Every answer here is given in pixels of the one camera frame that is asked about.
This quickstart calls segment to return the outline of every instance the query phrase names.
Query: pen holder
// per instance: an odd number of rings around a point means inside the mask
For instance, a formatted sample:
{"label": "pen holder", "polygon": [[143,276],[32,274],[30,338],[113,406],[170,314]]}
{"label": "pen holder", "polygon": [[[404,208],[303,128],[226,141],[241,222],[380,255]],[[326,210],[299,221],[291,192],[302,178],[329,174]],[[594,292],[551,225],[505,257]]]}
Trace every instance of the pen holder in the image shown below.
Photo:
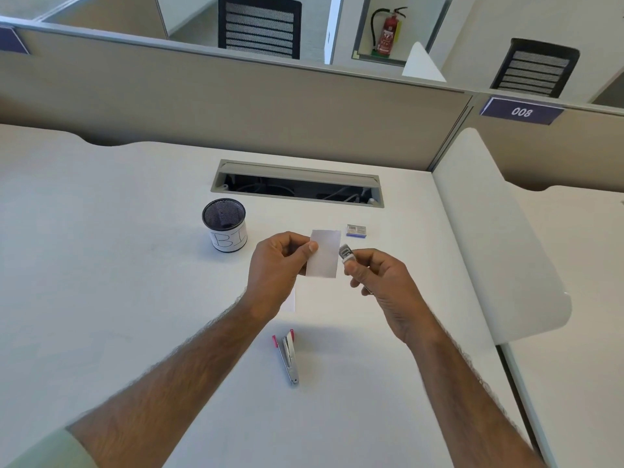
{"label": "pen holder", "polygon": [[210,230],[213,246],[223,253],[240,250],[247,243],[245,207],[233,198],[218,198],[203,209],[203,224]]}

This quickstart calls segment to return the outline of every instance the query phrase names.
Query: hand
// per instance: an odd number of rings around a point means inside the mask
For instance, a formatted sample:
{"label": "hand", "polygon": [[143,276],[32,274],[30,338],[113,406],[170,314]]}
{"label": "hand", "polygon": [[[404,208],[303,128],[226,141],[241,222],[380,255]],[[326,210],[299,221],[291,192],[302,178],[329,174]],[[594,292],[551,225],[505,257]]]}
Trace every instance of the hand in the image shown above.
{"label": "hand", "polygon": [[267,322],[293,290],[297,274],[305,275],[308,259],[318,249],[309,236],[287,231],[258,243],[249,265],[245,301]]}
{"label": "hand", "polygon": [[428,311],[416,283],[401,261],[379,250],[354,250],[355,260],[344,265],[345,275],[351,276],[351,287],[361,283],[362,295],[372,292],[384,311],[390,328],[403,342],[407,342],[410,329],[417,325],[423,311]]}

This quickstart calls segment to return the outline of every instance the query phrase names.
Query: small box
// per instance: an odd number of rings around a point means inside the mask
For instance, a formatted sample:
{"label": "small box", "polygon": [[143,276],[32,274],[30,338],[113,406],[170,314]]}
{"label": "small box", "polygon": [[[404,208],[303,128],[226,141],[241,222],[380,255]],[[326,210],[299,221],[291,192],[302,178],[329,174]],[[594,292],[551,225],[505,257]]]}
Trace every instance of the small box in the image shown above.
{"label": "small box", "polygon": [[354,238],[366,238],[366,227],[359,225],[347,225],[347,236]]}

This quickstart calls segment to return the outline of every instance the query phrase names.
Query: chair backrest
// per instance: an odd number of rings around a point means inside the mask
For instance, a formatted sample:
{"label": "chair backrest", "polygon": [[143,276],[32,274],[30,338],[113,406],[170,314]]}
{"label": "chair backrest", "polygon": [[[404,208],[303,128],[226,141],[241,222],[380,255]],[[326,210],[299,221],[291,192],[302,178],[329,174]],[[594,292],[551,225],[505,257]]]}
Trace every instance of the chair backrest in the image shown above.
{"label": "chair backrest", "polygon": [[301,2],[219,0],[219,47],[299,59]]}
{"label": "chair backrest", "polygon": [[490,88],[558,98],[580,52],[529,39],[511,39],[511,47]]}

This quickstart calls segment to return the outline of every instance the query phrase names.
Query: cup rim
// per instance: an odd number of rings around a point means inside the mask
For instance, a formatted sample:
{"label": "cup rim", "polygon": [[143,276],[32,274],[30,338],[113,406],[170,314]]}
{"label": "cup rim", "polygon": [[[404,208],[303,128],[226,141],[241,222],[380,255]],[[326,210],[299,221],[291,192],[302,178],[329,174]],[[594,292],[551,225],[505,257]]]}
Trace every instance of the cup rim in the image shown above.
{"label": "cup rim", "polygon": [[[206,223],[206,210],[208,209],[209,206],[213,205],[216,202],[236,202],[238,203],[242,208],[243,208],[243,218],[233,227],[229,227],[229,228],[212,228],[209,227],[208,224]],[[245,219],[247,218],[247,211],[245,210],[245,205],[243,205],[242,203],[240,203],[238,200],[233,199],[233,198],[229,198],[229,197],[222,197],[222,198],[217,198],[216,200],[213,200],[212,202],[210,202],[209,204],[207,204],[207,206],[205,206],[203,208],[203,212],[201,213],[201,220],[203,221],[203,224],[206,225],[206,228],[212,230],[212,231],[230,231],[236,227],[240,227],[240,225],[242,225],[245,222]]]}

